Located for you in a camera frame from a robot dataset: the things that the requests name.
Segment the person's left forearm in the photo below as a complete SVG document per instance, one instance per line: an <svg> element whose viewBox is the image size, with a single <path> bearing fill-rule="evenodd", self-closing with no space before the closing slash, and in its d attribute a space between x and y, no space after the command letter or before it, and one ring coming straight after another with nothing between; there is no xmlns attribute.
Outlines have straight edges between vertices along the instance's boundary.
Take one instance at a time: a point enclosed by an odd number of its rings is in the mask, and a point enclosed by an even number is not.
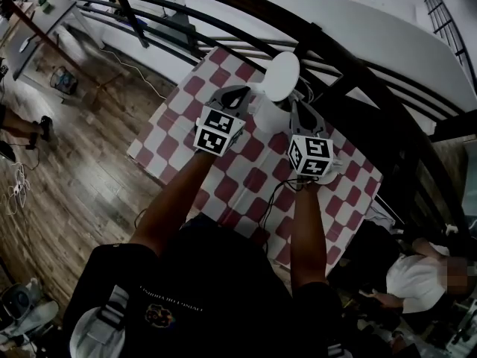
<svg viewBox="0 0 477 358"><path fill-rule="evenodd" d="M161 254L169 240L185 222L215 160L214 154L206 152L194 154L150 203L130 243L144 245L155 254Z"/></svg>

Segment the red and white checkered tablecloth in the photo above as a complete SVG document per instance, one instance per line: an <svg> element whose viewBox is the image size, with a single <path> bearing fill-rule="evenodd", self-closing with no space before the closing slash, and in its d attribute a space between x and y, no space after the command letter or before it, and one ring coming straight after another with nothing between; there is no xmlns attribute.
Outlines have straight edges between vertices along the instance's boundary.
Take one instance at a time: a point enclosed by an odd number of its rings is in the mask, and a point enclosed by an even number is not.
<svg viewBox="0 0 477 358"><path fill-rule="evenodd" d="M128 154L168 183L194 153L195 120L220 87L257 82L263 75L222 48L211 50L145 123ZM382 182L381 172L338 130L331 129L342 173L318 190L329 268L342 257ZM268 245L268 256L290 263L294 177L285 134L267 134L248 118L244 133L215 161L195 206L212 220Z"/></svg>

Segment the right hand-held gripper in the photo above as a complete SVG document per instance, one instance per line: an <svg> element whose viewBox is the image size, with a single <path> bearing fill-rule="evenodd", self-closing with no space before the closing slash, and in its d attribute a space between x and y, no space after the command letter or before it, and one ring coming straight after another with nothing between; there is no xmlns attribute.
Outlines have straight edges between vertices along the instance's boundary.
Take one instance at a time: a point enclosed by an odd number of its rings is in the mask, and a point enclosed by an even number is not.
<svg viewBox="0 0 477 358"><path fill-rule="evenodd" d="M314 137L326 135L323 117L310 104L293 101L290 131L288 158L292 168L298 175L323 177L334 159L332 140Z"/></svg>

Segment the black metal railing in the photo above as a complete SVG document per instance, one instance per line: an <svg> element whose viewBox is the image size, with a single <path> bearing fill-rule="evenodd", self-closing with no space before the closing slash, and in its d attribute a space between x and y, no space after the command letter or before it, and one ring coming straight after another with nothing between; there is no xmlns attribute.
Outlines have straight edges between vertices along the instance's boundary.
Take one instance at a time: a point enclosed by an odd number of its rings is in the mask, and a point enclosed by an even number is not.
<svg viewBox="0 0 477 358"><path fill-rule="evenodd" d="M405 210L417 218L430 211L437 224L450 219L464 228L458 193L432 144L468 132L477 112L460 108L455 99L400 72L396 64L361 57L322 25L266 0L207 0L225 18L166 0L72 1L88 18L187 63L216 47L262 70L262 62L280 48L291 50L319 114L360 146L391 145L390 153L368 155L384 166L389 190L410 178Z"/></svg>

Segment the black stair railing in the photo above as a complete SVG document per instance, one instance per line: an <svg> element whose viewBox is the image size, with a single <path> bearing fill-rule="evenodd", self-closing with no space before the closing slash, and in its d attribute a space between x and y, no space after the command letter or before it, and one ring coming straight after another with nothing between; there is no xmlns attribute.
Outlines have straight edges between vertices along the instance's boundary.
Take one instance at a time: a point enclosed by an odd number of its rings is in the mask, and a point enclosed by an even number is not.
<svg viewBox="0 0 477 358"><path fill-rule="evenodd" d="M477 74L464 38L443 0L424 0L432 31L444 40L461 64L464 73L477 90Z"/></svg>

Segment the black bag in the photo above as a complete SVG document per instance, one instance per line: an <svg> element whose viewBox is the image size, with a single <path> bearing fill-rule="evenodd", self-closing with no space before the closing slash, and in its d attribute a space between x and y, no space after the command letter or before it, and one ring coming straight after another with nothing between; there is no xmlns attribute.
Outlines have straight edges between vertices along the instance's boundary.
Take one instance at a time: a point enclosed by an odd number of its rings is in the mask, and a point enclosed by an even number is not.
<svg viewBox="0 0 477 358"><path fill-rule="evenodd" d="M347 264L337 264L329 281L351 292L366 285L384 292L388 270L399 256L400 246L392 235L384 227L364 221L342 256Z"/></svg>

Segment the person's black shirt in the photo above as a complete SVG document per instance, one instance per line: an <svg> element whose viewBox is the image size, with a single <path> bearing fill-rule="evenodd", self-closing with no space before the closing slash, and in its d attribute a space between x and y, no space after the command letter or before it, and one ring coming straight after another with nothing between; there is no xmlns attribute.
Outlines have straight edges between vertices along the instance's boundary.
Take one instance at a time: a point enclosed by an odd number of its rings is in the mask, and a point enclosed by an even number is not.
<svg viewBox="0 0 477 358"><path fill-rule="evenodd" d="M327 358L345 339L325 283L289 292L264 251L193 219L161 255L93 250L63 318L71 358Z"/></svg>

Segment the person's right forearm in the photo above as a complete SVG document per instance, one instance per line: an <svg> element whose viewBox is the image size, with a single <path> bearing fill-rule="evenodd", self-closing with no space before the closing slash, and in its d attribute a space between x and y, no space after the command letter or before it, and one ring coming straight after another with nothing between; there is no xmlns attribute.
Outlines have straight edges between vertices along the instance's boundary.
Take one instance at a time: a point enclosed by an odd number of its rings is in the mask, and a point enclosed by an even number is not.
<svg viewBox="0 0 477 358"><path fill-rule="evenodd" d="M310 178L297 179L290 247L291 288L326 282L327 251L318 185Z"/></svg>

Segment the white plastic pitcher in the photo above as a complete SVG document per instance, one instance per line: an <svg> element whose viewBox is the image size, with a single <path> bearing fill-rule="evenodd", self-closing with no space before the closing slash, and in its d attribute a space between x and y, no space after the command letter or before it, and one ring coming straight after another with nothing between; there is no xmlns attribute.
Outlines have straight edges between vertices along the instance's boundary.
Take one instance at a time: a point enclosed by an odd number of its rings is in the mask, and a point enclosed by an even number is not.
<svg viewBox="0 0 477 358"><path fill-rule="evenodd" d="M253 120L260 131L267 134L288 132L291 116L289 97L299 76L300 63L297 56L283 51L269 63L261 82L247 83L258 100Z"/></svg>

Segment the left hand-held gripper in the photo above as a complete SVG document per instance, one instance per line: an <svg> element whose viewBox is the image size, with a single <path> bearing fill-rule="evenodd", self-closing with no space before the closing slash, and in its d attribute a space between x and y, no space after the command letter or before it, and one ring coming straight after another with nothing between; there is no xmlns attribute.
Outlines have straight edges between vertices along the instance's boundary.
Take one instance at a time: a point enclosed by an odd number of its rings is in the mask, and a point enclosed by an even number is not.
<svg viewBox="0 0 477 358"><path fill-rule="evenodd" d="M251 88L234 85L217 89L209 100L228 109L232 115L204 106L196 120L196 132L193 146L221 157L240 137L245 121L236 117L245 117L251 98Z"/></svg>

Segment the small white plate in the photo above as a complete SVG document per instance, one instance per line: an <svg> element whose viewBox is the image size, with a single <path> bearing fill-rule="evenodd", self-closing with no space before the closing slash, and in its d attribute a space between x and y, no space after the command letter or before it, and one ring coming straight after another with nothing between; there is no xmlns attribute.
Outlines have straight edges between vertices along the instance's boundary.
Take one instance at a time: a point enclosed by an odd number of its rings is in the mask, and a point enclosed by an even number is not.
<svg viewBox="0 0 477 358"><path fill-rule="evenodd" d="M334 181L339 174L342 173L342 167L340 169L335 169L332 167L332 161L326 167L325 172L318 178L317 183L320 185L327 185Z"/></svg>

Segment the white and black appliance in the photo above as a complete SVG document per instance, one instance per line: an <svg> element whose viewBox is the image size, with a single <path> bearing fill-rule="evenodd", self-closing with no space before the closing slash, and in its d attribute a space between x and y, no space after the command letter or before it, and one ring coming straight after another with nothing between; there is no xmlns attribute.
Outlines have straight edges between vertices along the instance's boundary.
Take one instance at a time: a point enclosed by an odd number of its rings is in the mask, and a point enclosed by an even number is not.
<svg viewBox="0 0 477 358"><path fill-rule="evenodd" d="M56 301L48 300L35 278L23 285L13 284L0 294L0 336L24 336L52 321L59 311Z"/></svg>

